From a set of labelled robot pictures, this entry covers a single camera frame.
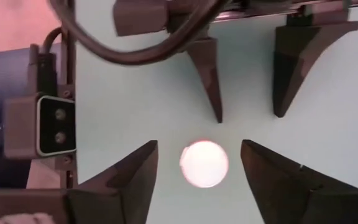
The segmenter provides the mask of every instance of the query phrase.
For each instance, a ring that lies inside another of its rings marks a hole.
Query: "light blue surface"
[[[113,2],[77,0],[78,22],[122,50],[160,42],[166,34],[118,38]],[[358,20],[358,8],[352,10]],[[217,124],[186,54],[143,67],[104,62],[77,50],[77,158],[80,182],[158,140],[157,182],[147,223],[263,223],[241,165],[240,145],[252,139],[299,163],[358,187],[358,32],[317,61],[287,115],[272,111],[274,28],[284,17],[214,24],[224,122]],[[229,172],[216,187],[183,178],[184,147],[209,139],[225,148]]]

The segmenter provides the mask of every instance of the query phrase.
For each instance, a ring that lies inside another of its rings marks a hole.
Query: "black cable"
[[[48,36],[44,40],[44,43],[42,44],[42,53],[50,52],[53,42],[55,41],[56,37],[61,33],[62,33],[62,28],[57,27],[48,34]]]
[[[122,65],[144,65],[165,60],[176,54],[185,46],[197,38],[198,34],[219,14],[221,9],[230,0],[205,0],[199,1],[196,10],[188,20],[163,42],[142,50],[133,52],[119,52],[102,45],[87,34],[80,27],[71,11],[62,0],[49,0],[52,9],[62,21],[63,27],[95,55],[112,63]]]

